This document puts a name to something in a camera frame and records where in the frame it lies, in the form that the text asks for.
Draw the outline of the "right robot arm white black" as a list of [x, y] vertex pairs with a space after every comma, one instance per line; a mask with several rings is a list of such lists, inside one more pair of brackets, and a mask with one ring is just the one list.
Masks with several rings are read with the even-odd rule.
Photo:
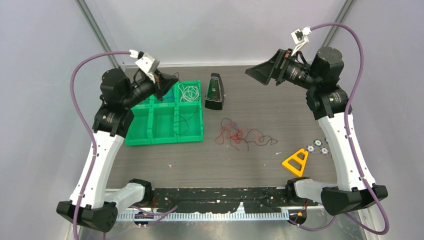
[[334, 162], [335, 184], [297, 177], [287, 181], [285, 198], [291, 205], [304, 199], [323, 205], [332, 216], [369, 208], [388, 196], [376, 183], [355, 139], [349, 97], [338, 85], [344, 68], [342, 53], [332, 47], [320, 48], [312, 63], [298, 62], [301, 52], [279, 49], [275, 55], [245, 73], [263, 85], [275, 80], [290, 82], [306, 90], [306, 103], [322, 129]]

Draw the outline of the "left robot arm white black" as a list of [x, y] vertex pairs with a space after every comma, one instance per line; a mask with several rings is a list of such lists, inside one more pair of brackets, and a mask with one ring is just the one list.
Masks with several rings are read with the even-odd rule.
[[134, 119], [132, 108], [151, 96], [162, 100], [178, 82], [176, 75], [153, 72], [153, 79], [142, 73], [131, 81], [120, 68], [107, 70], [101, 77], [101, 106], [88, 128], [91, 148], [81, 177], [69, 200], [60, 201], [56, 212], [72, 224], [102, 233], [109, 232], [119, 213], [138, 203], [153, 202], [149, 181], [131, 179], [125, 187], [106, 196], [105, 190], [116, 155]]

